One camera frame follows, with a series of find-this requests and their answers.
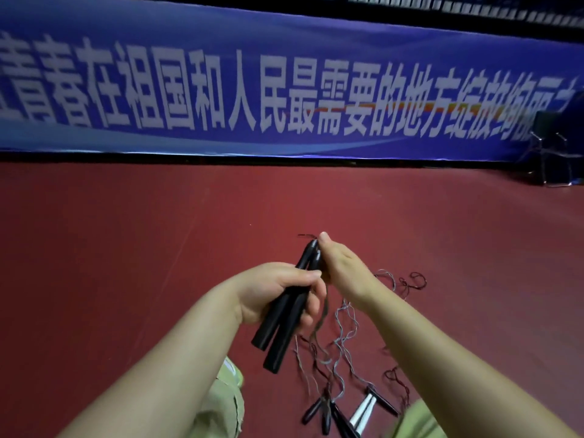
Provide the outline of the black metal chair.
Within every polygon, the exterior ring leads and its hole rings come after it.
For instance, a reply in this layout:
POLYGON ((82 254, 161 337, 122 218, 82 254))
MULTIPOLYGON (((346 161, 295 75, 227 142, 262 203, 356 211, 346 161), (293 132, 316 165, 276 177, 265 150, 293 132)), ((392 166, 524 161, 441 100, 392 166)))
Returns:
POLYGON ((536 112, 525 155, 537 183, 563 188, 580 184, 584 176, 584 144, 569 139, 556 111, 536 112))

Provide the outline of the person's yellow-green left shoe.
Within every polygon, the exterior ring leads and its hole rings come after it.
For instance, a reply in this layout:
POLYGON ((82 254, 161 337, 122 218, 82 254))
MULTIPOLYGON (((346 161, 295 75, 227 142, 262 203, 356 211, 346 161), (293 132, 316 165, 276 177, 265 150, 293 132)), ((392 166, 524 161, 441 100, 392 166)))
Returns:
POLYGON ((228 356, 223 360, 216 379, 224 384, 237 387, 238 390, 244 385, 243 373, 228 356))

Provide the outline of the person's left forearm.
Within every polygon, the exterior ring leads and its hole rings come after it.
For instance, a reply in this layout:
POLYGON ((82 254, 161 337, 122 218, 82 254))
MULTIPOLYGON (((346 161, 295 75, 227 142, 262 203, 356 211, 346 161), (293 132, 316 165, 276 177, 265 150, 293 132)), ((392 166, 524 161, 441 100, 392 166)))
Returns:
POLYGON ((57 438, 185 438, 241 322, 233 285, 212 288, 57 438))

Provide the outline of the blue banner with white characters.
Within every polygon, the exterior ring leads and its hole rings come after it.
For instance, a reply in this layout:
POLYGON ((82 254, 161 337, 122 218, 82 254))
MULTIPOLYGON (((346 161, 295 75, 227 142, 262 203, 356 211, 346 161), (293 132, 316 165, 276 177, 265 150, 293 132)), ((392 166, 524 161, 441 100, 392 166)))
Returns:
POLYGON ((150 0, 0 0, 0 151, 511 162, 584 43, 150 0))

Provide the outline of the person's right hand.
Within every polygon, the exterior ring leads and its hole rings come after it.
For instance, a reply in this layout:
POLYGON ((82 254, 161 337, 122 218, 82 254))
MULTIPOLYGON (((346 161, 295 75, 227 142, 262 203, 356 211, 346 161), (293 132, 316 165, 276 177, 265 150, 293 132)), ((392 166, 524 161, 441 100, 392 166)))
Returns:
POLYGON ((325 260, 325 265, 332 286, 356 308, 367 311, 381 283, 361 258, 339 243, 339 259, 325 260))

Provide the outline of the person's right forearm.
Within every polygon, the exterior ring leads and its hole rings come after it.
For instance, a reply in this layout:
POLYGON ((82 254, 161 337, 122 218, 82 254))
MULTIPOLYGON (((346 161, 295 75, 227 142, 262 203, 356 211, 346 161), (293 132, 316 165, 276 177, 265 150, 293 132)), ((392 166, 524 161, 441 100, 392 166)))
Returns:
POLYGON ((447 438, 580 438, 375 277, 358 295, 356 305, 376 325, 447 438))

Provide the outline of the person's left hand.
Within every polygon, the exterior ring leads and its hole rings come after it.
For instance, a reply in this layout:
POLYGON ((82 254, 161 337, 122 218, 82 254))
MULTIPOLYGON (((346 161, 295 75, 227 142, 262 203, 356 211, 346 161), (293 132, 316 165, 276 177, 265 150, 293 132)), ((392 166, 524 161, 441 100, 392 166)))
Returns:
MULTIPOLYGON (((272 262, 256 266, 234 277, 243 324, 259 323, 265 317, 269 304, 283 293, 285 288, 276 281, 279 270, 300 269, 289 263, 272 262)), ((314 324, 325 296, 326 285, 322 279, 320 287, 310 288, 308 292, 308 300, 296 333, 307 331, 314 324)))

